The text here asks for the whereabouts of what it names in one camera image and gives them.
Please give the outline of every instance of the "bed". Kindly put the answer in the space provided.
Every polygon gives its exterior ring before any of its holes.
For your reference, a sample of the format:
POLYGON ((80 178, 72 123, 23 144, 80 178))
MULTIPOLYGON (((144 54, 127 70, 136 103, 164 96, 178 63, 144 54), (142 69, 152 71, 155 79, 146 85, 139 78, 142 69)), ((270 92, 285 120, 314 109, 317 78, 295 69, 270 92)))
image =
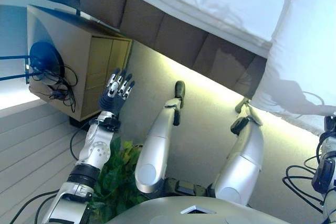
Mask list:
POLYGON ((253 106, 336 116, 336 0, 145 1, 267 58, 253 106))

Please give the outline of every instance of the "robotic arm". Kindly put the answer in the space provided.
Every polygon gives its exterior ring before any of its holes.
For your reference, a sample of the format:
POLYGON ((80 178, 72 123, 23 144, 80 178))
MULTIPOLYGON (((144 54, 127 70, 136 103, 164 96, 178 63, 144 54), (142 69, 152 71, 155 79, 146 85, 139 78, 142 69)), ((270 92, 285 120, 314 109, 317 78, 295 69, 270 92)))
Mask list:
POLYGON ((336 223, 336 117, 324 118, 325 132, 320 136, 317 148, 318 169, 313 177, 312 186, 315 191, 322 194, 323 224, 336 223))
POLYGON ((102 112, 91 123, 79 159, 44 216, 43 224, 88 223, 91 213, 88 201, 103 165, 110 158, 110 142, 120 127, 119 112, 134 86, 134 81, 129 84, 132 75, 129 74, 122 83, 126 71, 118 76, 119 71, 113 72, 100 98, 102 112))

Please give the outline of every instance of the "wall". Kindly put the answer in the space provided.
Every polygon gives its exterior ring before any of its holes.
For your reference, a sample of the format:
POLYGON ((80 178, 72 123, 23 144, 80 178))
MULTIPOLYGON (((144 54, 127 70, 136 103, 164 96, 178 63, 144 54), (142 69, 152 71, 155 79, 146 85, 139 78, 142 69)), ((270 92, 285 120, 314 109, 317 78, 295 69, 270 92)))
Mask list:
MULTIPOLYGON (((180 126, 173 127, 167 175, 208 186, 235 143, 229 127, 236 120, 234 107, 242 97, 137 42, 128 71, 135 86, 120 116, 122 139, 143 143, 164 102, 173 97, 175 82, 184 80, 185 104, 180 126)), ((260 117, 264 165, 250 205, 290 223, 321 223, 321 215, 281 182, 287 166, 302 165, 314 155, 318 138, 269 113, 260 112, 260 117)), ((299 170, 293 174, 307 176, 299 170)), ((309 182, 299 185, 316 195, 309 182)))
MULTIPOLYGON (((20 112, 14 114, 11 111, 16 107, 0 113, 0 223, 9 223, 32 197, 58 189, 74 167, 69 141, 76 128, 65 114, 39 104, 33 108, 30 103, 20 105, 20 112)), ((84 132, 76 136, 75 153, 84 138, 84 132)), ((15 223, 33 223, 45 198, 29 204, 15 223)))
MULTIPOLYGON (((0 57, 27 55, 27 5, 74 12, 71 7, 47 0, 0 0, 0 57)), ((24 60, 0 61, 0 77, 24 73, 24 60)), ((31 94, 25 78, 0 82, 0 110, 39 99, 31 94)))

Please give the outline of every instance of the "black rubber joint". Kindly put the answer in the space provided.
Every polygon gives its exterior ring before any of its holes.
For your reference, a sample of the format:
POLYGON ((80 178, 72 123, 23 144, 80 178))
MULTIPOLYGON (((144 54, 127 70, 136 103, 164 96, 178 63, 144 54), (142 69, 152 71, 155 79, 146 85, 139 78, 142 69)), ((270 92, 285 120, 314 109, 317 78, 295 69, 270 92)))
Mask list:
POLYGON ((92 165, 76 165, 70 173, 67 182, 80 183, 94 188, 100 170, 92 165))
POLYGON ((175 98, 181 99, 181 108, 183 107, 184 96, 185 96, 185 84, 183 81, 177 81, 175 84, 175 98))

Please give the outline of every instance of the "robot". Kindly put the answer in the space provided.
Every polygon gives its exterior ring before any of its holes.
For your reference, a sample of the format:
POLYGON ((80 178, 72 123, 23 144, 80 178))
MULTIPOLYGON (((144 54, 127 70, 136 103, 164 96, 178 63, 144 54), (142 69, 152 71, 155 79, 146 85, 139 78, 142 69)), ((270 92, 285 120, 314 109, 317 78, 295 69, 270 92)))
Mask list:
MULTIPOLYGON (((118 75, 119 71, 115 70, 107 83, 99 101, 102 112, 91 123, 79 159, 44 216, 43 224, 87 224, 89 221, 88 201, 110 157, 110 142, 120 127, 119 112, 134 86, 134 81, 129 84, 132 75, 123 81, 126 71, 118 75)), ((175 97, 164 104, 154 121, 136 165, 136 186, 150 200, 118 215, 108 224, 286 224, 246 206, 262 167, 264 149, 262 121, 246 99, 235 108, 239 117, 231 126, 237 142, 213 184, 204 188, 165 177, 171 129, 180 124, 184 95, 184 82, 178 81, 175 97)), ((322 153, 312 185, 324 198, 323 224, 336 224, 336 118, 325 118, 325 133, 320 140, 322 153)))

